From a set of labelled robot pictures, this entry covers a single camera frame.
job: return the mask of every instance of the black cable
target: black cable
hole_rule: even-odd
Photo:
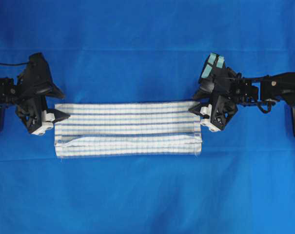
[[[16,64],[0,62],[0,66],[22,66],[22,65],[27,65],[27,64],[28,64],[28,62],[22,62],[22,63],[16,63]]]

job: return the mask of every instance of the white towel with blue stripes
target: white towel with blue stripes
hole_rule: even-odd
[[[57,104],[70,117],[55,124],[57,157],[199,154],[197,102]]]

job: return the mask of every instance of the blue backdrop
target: blue backdrop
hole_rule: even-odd
[[[210,52],[246,77],[295,71],[295,1],[0,0],[0,62],[43,52],[65,100],[188,100]],[[0,67],[15,78],[22,67]],[[239,108],[200,156],[60,160],[6,111],[0,233],[295,233],[290,109]]]

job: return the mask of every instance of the robotic arm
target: robotic arm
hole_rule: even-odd
[[[16,85],[12,78],[0,78],[0,131],[4,109],[16,105],[16,114],[28,132],[43,135],[53,128],[54,123],[69,117],[66,113],[49,109],[46,96],[64,98],[65,95],[53,83],[49,65],[41,53],[31,55],[26,64]]]
[[[209,101],[200,103],[189,111],[201,116],[201,125],[207,126],[210,131],[222,131],[236,114],[237,105],[257,106],[266,114],[277,102],[283,100],[292,108],[295,135],[295,73],[244,78],[241,73],[225,66],[224,57],[211,53],[198,82],[200,87],[193,99],[208,98]],[[253,86],[254,83],[260,83],[260,99],[259,88]]]

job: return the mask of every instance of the blue cloth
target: blue cloth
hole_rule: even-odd
[[[295,71],[295,1],[0,0],[0,62],[38,51],[67,95],[49,105],[188,100],[210,52],[246,77]],[[0,233],[295,233],[285,103],[203,129],[198,157],[61,161],[53,135],[27,134],[6,111]]]

